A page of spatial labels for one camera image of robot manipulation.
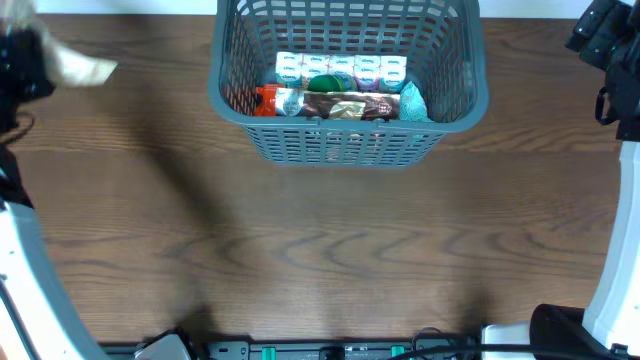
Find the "white brown snack pouch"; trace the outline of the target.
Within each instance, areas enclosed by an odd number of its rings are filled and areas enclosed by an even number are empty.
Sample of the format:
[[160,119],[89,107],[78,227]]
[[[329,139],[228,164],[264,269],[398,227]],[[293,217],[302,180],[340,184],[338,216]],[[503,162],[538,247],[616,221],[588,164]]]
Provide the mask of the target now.
[[102,86],[118,66],[113,60],[77,52],[57,40],[36,16],[32,0],[1,0],[1,34],[32,31],[44,53],[48,79],[66,87]]

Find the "small teal tissue packet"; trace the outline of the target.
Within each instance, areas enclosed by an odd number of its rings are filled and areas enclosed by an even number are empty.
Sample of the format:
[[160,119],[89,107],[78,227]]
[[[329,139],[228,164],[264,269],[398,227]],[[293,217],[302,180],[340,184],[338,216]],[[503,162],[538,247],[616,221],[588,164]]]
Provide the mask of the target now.
[[400,92],[398,115],[401,121],[432,123],[420,90],[412,81]]

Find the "tissue multipack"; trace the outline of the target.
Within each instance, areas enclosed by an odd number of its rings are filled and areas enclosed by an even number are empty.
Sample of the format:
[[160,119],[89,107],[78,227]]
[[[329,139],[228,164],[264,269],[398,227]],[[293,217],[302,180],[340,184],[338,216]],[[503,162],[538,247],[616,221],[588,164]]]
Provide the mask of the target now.
[[395,55],[329,55],[279,52],[275,76],[287,88],[307,90],[309,81],[323,74],[352,76],[352,92],[399,93],[404,87],[407,58]]

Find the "brown Nescafe Gold coffee bag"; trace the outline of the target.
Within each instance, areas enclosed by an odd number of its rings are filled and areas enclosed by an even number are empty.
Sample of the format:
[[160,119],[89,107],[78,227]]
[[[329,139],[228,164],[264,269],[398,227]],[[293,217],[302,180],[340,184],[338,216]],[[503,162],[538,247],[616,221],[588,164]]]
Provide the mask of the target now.
[[275,112],[285,117],[319,117],[328,120],[373,121],[396,119],[400,95],[359,92],[310,92],[280,88]]

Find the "green lid jar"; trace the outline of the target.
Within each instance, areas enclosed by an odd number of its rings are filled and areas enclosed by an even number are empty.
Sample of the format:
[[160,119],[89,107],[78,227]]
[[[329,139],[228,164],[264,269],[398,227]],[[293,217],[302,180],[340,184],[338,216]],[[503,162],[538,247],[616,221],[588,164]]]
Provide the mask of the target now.
[[357,83],[352,76],[341,74],[317,75],[307,85],[308,91],[320,93],[352,92],[357,89]]

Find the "orange spaghetti packet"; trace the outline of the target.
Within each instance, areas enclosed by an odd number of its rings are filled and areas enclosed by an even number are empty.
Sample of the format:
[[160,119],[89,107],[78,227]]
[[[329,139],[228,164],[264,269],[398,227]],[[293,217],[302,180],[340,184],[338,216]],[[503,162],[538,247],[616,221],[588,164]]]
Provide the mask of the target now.
[[266,84],[256,88],[258,96],[258,105],[255,115],[259,117],[274,117],[276,115],[276,93],[280,88],[284,88],[283,84]]

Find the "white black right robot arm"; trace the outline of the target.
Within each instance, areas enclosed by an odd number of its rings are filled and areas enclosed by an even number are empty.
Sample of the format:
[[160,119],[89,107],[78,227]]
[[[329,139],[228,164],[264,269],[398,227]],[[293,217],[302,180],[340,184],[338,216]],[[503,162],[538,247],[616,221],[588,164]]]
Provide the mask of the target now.
[[639,356],[639,6],[594,0],[566,42],[604,71],[595,119],[621,141],[617,214],[596,292],[585,309],[541,304],[529,321],[489,325],[483,359],[625,359]]

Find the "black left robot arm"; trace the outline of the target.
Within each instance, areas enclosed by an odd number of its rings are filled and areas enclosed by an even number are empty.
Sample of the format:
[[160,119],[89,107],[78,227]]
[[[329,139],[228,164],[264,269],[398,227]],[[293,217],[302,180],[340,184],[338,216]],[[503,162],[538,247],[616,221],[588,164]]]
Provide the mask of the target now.
[[107,359],[82,323],[47,255],[39,219],[9,144],[22,137],[18,108],[50,96],[42,37],[12,29],[1,37],[1,305],[30,359]]

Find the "grey plastic basket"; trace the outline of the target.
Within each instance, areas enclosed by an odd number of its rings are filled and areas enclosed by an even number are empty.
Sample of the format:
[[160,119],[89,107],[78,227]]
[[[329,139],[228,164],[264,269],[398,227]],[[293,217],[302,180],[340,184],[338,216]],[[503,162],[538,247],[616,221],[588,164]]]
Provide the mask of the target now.
[[[279,52],[397,55],[426,103],[423,122],[259,117],[258,88]],[[472,0],[220,0],[209,98],[266,159],[294,165],[406,167],[475,126],[489,104],[480,9]]]

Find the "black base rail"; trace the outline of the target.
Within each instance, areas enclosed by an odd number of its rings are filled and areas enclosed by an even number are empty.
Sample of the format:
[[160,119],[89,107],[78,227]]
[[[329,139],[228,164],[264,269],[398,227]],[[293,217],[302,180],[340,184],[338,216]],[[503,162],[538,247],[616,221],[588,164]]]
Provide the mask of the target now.
[[420,333],[410,341],[372,342],[253,342],[229,338],[196,342],[180,328],[139,344],[103,344],[109,359],[185,360],[384,360],[475,359],[486,347],[469,336],[442,332]]

